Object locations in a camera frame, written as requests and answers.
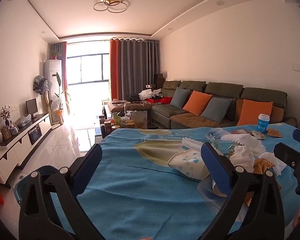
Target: white drawer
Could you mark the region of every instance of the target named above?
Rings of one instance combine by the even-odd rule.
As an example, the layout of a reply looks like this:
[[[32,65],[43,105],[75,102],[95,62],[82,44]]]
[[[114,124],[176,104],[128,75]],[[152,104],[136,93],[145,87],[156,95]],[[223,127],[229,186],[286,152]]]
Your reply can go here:
[[[44,120],[42,120],[39,123],[40,129],[41,129],[41,133],[45,134],[45,132],[51,128],[51,123],[50,123],[50,118],[46,117]]]
[[[7,155],[7,159],[5,159],[3,156],[3,158],[0,160],[0,173],[3,179],[6,181],[15,166],[17,166],[18,158],[13,148],[11,148],[5,155]]]
[[[14,149],[16,156],[21,164],[30,152],[31,142],[29,135],[23,136],[12,148]]]

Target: sofa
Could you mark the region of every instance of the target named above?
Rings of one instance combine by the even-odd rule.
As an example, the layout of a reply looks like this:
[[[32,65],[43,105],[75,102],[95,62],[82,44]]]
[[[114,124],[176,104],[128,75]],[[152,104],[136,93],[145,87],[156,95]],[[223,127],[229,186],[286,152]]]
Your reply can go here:
[[[155,104],[150,110],[150,118],[161,129],[236,126],[244,99],[258,102],[273,102],[270,123],[285,122],[292,126],[297,126],[297,120],[294,117],[286,117],[288,95],[282,91],[263,88],[244,88],[243,85],[231,83],[209,82],[206,84],[205,81],[166,81],[162,88],[163,96],[173,97],[177,87],[190,90],[187,100],[192,91],[195,90],[210,94],[213,97],[230,99],[231,103],[225,117],[220,123],[194,115],[170,104]]]

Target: monitor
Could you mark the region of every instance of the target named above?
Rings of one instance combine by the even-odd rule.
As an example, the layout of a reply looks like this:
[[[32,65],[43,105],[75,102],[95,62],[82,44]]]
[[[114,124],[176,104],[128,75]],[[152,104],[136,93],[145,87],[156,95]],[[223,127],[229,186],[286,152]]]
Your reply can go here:
[[[34,98],[26,101],[26,107],[27,107],[28,114],[31,114],[31,118],[34,119],[35,117],[33,114],[38,112],[37,100]]]

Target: silver screw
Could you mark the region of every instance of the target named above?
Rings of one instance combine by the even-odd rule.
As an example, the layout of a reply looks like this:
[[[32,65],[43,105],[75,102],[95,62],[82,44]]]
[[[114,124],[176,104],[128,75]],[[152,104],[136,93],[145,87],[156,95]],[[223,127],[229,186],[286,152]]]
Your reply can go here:
[[[266,171],[266,175],[267,175],[268,177],[271,177],[271,176],[273,175],[273,173],[272,173],[271,171]]]
[[[68,170],[69,170],[68,167],[62,167],[59,171],[61,174],[65,174],[68,172]]]
[[[31,173],[31,177],[35,178],[36,176],[38,176],[38,172],[37,171],[34,171]]]
[[[241,166],[236,166],[235,170],[239,173],[244,172],[244,168],[242,168]]]

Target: gray pillow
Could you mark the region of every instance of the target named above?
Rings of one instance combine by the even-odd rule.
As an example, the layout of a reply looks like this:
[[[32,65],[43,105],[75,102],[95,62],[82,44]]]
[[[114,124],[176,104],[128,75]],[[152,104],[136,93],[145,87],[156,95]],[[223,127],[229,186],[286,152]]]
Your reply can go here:
[[[230,103],[230,99],[213,97],[200,116],[220,123],[225,117]]]
[[[177,87],[176,91],[174,92],[170,105],[176,106],[181,109],[187,99],[189,91],[190,91],[189,89],[182,89]]]

